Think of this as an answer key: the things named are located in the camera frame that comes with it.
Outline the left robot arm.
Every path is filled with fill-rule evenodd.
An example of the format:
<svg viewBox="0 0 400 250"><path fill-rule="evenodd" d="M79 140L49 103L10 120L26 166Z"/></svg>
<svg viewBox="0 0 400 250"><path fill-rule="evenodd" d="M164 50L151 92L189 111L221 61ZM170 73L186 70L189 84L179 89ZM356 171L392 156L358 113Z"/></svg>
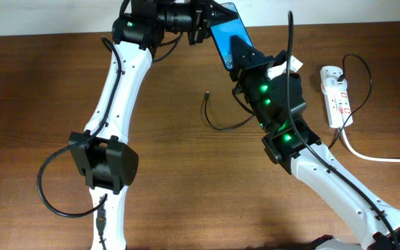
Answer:
<svg viewBox="0 0 400 250"><path fill-rule="evenodd" d="M93 249L126 249L126 192L139 157L128 146L131 115L141 83L156 62L166 32L187 34L190 44L212 35L211 28L237 19L235 7L216 1L123 1L112 25L110 69L97 107L83 133L71 133L71 154L94 205Z"/></svg>

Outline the blue Galaxy smartphone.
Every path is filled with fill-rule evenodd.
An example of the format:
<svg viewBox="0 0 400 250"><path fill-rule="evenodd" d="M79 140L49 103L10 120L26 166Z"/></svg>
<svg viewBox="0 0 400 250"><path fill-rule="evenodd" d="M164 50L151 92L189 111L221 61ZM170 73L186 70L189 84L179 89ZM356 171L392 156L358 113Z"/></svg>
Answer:
<svg viewBox="0 0 400 250"><path fill-rule="evenodd" d="M237 13L237 19L234 19L223 24L218 24L211 27L212 37L217 47L217 51L222 59L224 68L231 71L233 68L233 58L231 50L231 38L237 36L244 40L248 45L253 46L253 43L247 33L247 30L238 14L235 4L232 2L223 3L223 7Z"/></svg>

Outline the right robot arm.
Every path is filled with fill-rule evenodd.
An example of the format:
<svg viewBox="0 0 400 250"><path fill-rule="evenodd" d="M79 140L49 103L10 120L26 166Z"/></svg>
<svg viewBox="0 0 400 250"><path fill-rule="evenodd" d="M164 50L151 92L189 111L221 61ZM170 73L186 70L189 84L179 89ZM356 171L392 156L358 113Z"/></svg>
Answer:
<svg viewBox="0 0 400 250"><path fill-rule="evenodd" d="M265 56L234 35L231 53L235 91L244 95L266 132L262 143L270 160L314 190L353 231L362 249L400 249L400 210L343 167L307 125L300 75L268 77L268 68L286 62L288 52Z"/></svg>

